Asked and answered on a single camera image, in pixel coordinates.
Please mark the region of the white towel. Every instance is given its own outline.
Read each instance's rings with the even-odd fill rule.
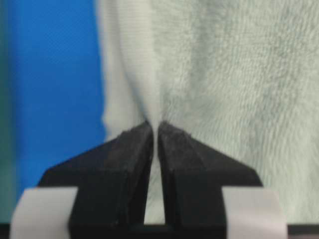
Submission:
[[[97,0],[109,138],[167,120],[319,222],[319,1]],[[163,222],[159,163],[146,221]]]

